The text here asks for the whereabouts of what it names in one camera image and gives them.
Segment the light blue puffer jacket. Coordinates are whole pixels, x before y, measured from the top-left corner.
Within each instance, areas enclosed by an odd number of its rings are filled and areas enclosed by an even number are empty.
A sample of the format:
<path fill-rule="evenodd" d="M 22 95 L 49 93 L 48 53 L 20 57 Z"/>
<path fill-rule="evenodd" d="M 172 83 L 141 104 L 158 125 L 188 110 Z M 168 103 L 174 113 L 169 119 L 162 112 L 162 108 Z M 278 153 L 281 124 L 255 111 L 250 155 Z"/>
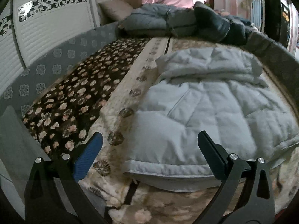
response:
<path fill-rule="evenodd" d="M 259 60 L 227 48 L 190 48 L 156 60 L 126 135 L 122 172 L 150 186 L 194 192 L 220 185 L 197 143 L 200 131 L 244 160 L 275 168 L 298 146 L 298 124 L 270 90 Z"/>

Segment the floral patterned bed blanket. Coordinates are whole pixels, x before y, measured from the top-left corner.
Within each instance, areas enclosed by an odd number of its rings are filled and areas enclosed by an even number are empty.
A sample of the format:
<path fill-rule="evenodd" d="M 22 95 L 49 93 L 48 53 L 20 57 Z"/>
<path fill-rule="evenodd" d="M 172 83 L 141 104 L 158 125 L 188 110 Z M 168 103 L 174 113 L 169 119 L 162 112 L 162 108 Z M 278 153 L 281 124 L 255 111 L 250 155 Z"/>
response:
<path fill-rule="evenodd" d="M 192 223 L 216 193 L 200 131 L 270 163 L 275 210 L 298 190 L 298 112 L 261 57 L 198 39 L 122 38 L 80 62 L 23 116 L 52 159 L 95 133 L 81 184 L 113 223 Z"/>

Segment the grey patterned bed surround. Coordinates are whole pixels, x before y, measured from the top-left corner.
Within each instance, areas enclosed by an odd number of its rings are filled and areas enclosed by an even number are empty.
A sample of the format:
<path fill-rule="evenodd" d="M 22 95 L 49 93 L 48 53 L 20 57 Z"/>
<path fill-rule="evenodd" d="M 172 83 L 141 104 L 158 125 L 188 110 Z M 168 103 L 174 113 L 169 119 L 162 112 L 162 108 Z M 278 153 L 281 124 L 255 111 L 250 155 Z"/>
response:
<path fill-rule="evenodd" d="M 45 54 L 5 90 L 1 134 L 56 141 L 124 131 L 158 77 L 159 56 L 213 47 L 224 49 L 194 38 L 118 39 L 114 24 L 88 31 Z"/>

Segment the black door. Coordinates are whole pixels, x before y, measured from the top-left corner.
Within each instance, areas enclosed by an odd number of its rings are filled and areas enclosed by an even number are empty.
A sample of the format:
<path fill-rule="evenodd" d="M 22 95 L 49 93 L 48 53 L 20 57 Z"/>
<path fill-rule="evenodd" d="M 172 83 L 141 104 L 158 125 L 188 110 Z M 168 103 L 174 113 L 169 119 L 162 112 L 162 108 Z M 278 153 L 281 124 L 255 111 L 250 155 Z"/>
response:
<path fill-rule="evenodd" d="M 265 0 L 264 33 L 271 39 L 288 48 L 290 38 L 289 7 L 281 0 Z"/>

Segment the white sliding wardrobe door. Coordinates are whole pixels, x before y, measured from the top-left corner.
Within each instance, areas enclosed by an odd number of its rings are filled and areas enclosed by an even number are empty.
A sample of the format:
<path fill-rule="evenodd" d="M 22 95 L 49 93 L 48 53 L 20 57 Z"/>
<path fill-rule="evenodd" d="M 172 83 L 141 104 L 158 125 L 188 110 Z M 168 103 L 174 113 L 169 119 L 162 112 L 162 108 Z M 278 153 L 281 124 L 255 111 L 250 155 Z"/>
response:
<path fill-rule="evenodd" d="M 46 52 L 99 26 L 96 0 L 9 0 L 1 13 L 1 93 Z"/>

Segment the dark blue-grey quilt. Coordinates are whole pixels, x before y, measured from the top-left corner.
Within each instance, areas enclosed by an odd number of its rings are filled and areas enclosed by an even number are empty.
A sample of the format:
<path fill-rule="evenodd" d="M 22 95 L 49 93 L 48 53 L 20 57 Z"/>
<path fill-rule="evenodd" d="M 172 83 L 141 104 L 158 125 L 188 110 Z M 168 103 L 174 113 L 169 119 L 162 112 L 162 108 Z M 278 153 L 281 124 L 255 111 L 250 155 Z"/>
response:
<path fill-rule="evenodd" d="M 242 46 L 247 43 L 252 23 L 221 15 L 198 1 L 193 8 L 145 4 L 119 22 L 121 35 L 176 38 L 197 37 L 213 43 Z"/>

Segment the white framed mirror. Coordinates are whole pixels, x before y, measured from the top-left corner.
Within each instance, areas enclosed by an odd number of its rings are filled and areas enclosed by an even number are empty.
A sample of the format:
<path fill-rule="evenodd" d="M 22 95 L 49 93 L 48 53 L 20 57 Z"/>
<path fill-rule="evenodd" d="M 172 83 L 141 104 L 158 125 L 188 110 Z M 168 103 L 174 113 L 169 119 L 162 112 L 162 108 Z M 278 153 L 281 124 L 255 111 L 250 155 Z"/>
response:
<path fill-rule="evenodd" d="M 250 1 L 250 20 L 253 26 L 259 31 L 265 30 L 265 0 Z"/>

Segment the beige pillow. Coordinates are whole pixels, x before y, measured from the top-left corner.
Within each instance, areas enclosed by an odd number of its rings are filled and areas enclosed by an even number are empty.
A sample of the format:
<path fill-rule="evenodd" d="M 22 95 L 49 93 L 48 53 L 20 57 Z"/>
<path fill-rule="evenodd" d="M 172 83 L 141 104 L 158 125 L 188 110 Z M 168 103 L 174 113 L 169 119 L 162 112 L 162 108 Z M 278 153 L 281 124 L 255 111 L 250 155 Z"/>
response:
<path fill-rule="evenodd" d="M 104 1 L 100 3 L 104 15 L 113 21 L 121 21 L 127 18 L 134 8 L 124 0 Z"/>

